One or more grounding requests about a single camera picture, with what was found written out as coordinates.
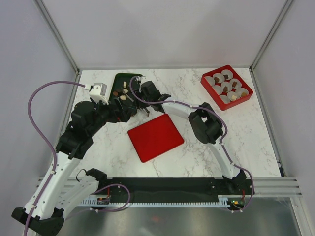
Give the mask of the dark green tray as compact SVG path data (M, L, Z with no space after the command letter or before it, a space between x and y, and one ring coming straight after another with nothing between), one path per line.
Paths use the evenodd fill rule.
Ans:
M117 89L122 89L122 90L124 89L124 87L123 87L124 81L127 82L127 88L126 89L128 90L128 95L132 99L134 99L134 101L136 102L137 99L134 98L134 95L132 94L132 92L129 88L129 83L133 77L138 77L138 76L142 76L142 74L134 74L134 73L118 73L118 74L116 74L116 76L114 78L113 85L112 85L110 97L109 97L110 104L113 105L115 97L118 97L120 99L120 96L124 96L123 92L118 92L118 94L119 94L118 96L113 95L113 92L115 92L115 91L117 92ZM126 98L126 101L122 101L122 102L125 106L129 107L128 114L130 114L131 116L136 115L138 109L128 98Z

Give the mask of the metal tongs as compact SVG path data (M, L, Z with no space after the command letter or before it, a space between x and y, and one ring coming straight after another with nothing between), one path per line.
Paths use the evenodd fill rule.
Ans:
M134 101L134 99L132 99L128 93L125 93L124 92L124 89L123 89L123 94L126 98L128 98L136 107L138 110L140 110L141 112L143 112L147 117L150 115L150 111L147 109L147 108L141 108L139 106L137 106L136 102Z

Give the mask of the red box lid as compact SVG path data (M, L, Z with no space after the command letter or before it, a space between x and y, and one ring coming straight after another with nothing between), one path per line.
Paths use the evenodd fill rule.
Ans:
M142 163L184 143L184 138L167 114L141 124L127 133Z

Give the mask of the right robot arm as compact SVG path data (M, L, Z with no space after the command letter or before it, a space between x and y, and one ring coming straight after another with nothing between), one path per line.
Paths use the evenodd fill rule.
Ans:
M226 123L219 117L210 104L190 105L172 99L169 94L161 94L152 81L141 82L134 76L129 88L140 108L152 107L155 111L176 115L190 122L197 140L209 145L221 168L227 192L236 194L243 188L248 171L237 165L227 152L223 141L227 136Z

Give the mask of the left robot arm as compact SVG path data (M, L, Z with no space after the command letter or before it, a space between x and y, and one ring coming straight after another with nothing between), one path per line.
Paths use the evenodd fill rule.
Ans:
M69 214L89 195L102 194L107 189L124 185L108 184L107 175L95 168L65 194L61 191L70 174L93 144L95 135L105 124L128 122L135 106L120 102L103 104L83 101L75 105L71 122L52 147L53 161L33 197L17 207L12 217L25 226L24 235L32 230L41 236L55 236Z

